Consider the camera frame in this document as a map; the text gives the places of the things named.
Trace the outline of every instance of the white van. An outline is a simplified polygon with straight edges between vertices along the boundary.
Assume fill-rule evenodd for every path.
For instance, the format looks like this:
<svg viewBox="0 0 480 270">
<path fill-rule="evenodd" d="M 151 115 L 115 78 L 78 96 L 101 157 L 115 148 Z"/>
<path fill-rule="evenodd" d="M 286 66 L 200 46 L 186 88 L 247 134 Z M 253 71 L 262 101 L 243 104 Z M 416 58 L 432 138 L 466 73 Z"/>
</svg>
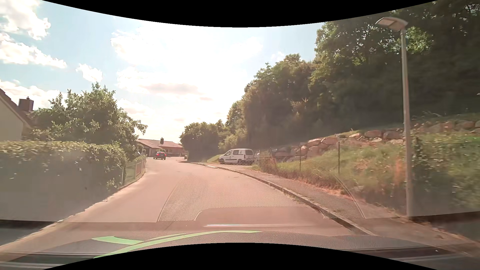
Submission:
<svg viewBox="0 0 480 270">
<path fill-rule="evenodd" d="M 224 163 L 236 163 L 236 164 L 250 164 L 253 162 L 253 150 L 252 149 L 232 149 L 227 151 L 224 155 L 218 158 L 220 164 Z"/>
</svg>

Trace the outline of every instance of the sidewalk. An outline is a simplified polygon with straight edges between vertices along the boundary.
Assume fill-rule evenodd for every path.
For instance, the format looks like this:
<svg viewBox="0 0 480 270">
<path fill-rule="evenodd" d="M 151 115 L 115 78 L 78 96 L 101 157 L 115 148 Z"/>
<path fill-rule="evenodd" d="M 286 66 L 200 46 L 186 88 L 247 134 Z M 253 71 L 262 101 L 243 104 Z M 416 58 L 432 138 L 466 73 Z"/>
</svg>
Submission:
<svg viewBox="0 0 480 270">
<path fill-rule="evenodd" d="M 266 184 L 276 186 L 291 196 L 301 197 L 306 202 L 310 202 L 309 204 L 314 204 L 314 206 L 332 213 L 334 218 L 340 218 L 367 234 L 402 239 L 480 256 L 480 243 L 460 235 L 440 231 L 429 225 L 411 222 L 383 207 L 361 201 L 355 202 L 351 197 L 334 195 L 301 181 L 254 171 L 249 166 L 197 164 L 215 166 L 248 175 L 262 182 L 265 181 Z"/>
</svg>

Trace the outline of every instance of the ivy-covered hedge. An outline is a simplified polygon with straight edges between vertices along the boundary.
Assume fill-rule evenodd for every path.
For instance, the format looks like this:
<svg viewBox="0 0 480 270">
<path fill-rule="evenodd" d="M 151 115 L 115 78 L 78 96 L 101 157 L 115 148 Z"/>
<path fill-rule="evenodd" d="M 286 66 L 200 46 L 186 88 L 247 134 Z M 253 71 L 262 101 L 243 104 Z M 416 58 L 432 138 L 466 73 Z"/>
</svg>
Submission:
<svg viewBox="0 0 480 270">
<path fill-rule="evenodd" d="M 116 145 L 0 142 L 0 219 L 57 221 L 121 187 L 124 151 Z"/>
</svg>

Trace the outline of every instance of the sky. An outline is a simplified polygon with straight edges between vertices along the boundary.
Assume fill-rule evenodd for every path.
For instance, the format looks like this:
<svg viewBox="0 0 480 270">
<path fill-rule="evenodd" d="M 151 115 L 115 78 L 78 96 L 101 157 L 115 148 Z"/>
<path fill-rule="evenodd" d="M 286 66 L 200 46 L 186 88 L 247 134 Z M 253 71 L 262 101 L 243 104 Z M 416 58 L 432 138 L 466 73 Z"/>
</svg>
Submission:
<svg viewBox="0 0 480 270">
<path fill-rule="evenodd" d="M 226 120 L 265 63 L 314 58 L 322 23 L 258 28 L 172 25 L 38 0 L 0 0 L 0 88 L 34 109 L 99 82 L 148 125 L 140 138 L 179 142 L 192 122 Z"/>
</svg>

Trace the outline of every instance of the chimney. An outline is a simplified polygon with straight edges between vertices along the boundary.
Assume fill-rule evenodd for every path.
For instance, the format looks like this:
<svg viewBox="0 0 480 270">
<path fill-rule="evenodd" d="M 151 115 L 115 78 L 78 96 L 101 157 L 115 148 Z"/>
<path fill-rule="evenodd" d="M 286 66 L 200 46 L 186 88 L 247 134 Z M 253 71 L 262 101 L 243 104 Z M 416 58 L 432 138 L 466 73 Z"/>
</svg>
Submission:
<svg viewBox="0 0 480 270">
<path fill-rule="evenodd" d="M 29 113 L 33 111 L 33 100 L 31 100 L 29 97 L 26 99 L 19 99 L 18 100 L 18 108 L 21 109 L 22 111 Z"/>
</svg>

